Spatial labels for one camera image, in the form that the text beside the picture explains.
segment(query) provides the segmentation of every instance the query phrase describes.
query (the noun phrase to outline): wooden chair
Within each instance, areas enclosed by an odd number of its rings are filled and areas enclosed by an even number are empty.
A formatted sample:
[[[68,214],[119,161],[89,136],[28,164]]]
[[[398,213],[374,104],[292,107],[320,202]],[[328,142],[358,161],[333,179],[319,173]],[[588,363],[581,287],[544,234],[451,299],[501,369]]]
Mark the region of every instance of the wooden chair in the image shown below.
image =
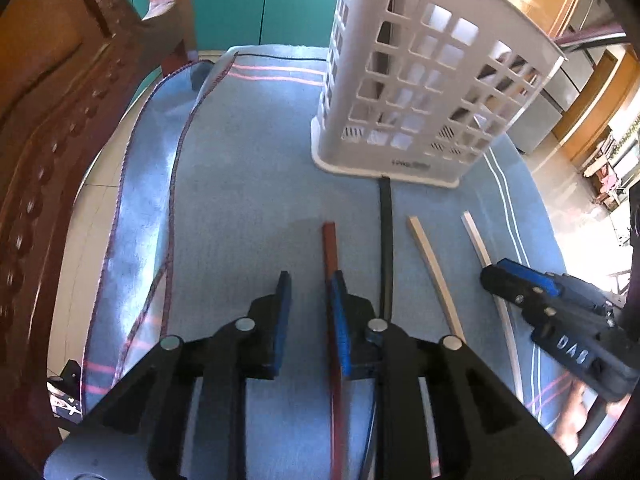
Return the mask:
[[[195,54],[191,0],[0,0],[0,442],[60,443],[47,350],[78,189],[140,82]]]

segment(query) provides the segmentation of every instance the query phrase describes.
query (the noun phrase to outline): screw head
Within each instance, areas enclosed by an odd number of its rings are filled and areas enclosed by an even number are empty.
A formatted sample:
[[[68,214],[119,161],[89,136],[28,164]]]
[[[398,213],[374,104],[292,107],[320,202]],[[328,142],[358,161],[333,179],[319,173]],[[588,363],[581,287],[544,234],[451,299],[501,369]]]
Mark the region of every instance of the screw head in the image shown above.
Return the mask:
[[[160,346],[163,350],[175,350],[180,346],[180,338],[177,335],[168,335],[167,337],[162,338]]]
[[[255,328],[255,321],[250,317],[241,317],[236,321],[236,330],[250,332]]]
[[[379,317],[370,319],[367,323],[367,326],[372,332],[384,332],[387,328],[389,328],[389,325],[386,323],[386,321],[384,319],[380,319]]]
[[[446,338],[442,340],[442,344],[445,346],[445,348],[453,351],[460,350],[462,348],[462,341],[460,341],[460,338],[454,335],[446,336]]]

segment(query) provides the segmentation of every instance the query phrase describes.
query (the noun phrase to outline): red stick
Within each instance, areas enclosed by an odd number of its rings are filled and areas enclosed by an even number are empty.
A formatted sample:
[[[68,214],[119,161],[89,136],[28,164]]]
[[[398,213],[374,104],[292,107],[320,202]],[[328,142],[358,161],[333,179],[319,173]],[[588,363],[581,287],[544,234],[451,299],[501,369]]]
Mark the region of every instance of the red stick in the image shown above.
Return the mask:
[[[342,480],[346,464],[346,425],[342,391],[342,369],[335,343],[334,312],[329,300],[331,278],[338,270],[338,244],[335,223],[322,224],[322,256],[326,284],[326,324],[329,345],[329,384],[331,395],[331,480]]]

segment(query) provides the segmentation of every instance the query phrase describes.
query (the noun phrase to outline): wooden stick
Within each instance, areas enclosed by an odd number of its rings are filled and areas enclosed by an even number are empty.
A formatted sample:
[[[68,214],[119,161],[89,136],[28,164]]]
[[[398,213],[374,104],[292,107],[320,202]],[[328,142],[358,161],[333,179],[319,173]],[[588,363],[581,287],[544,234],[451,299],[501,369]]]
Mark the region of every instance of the wooden stick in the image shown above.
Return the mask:
[[[465,225],[469,238],[471,238],[471,243],[474,245],[476,254],[480,259],[480,264],[483,267],[491,265],[489,253],[486,250],[486,246],[482,241],[480,232],[478,231],[476,223],[469,211],[462,213],[462,223]],[[498,309],[500,321],[502,322],[504,338],[507,341],[507,351],[509,352],[509,361],[511,362],[511,372],[513,373],[513,384],[516,397],[518,397],[520,402],[524,403],[524,391],[522,389],[522,373],[520,371],[520,359],[518,359],[518,347],[516,346],[516,338],[513,335],[513,326],[511,325],[511,319],[509,318],[507,303],[499,296],[494,296],[494,300],[495,306]]]
[[[335,340],[334,311],[331,306],[331,280],[338,270],[338,243],[335,223],[322,224],[322,256],[324,259],[324,282],[326,284],[326,323],[329,353],[329,384],[331,399],[331,468],[330,480],[342,480],[347,457],[347,391],[342,384],[342,371]]]
[[[465,334],[462,331],[462,325],[460,324],[460,318],[458,317],[458,311],[453,303],[449,287],[447,286],[447,282],[444,280],[444,275],[440,269],[436,255],[431,248],[431,244],[427,239],[427,235],[424,233],[424,229],[422,228],[418,217],[409,216],[408,224],[414,234],[414,239],[418,245],[418,249],[420,249],[422,259],[427,265],[433,284],[436,287],[444,315],[447,318],[449,329],[466,343]]]

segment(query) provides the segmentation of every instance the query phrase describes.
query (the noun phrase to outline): white plastic basket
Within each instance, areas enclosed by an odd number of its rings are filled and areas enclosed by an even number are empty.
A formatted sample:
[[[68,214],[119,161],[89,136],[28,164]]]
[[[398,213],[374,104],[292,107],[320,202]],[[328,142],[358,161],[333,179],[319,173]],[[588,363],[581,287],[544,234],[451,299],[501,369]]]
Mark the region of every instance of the white plastic basket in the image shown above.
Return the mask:
[[[563,60],[507,0],[338,0],[313,159],[455,187]]]

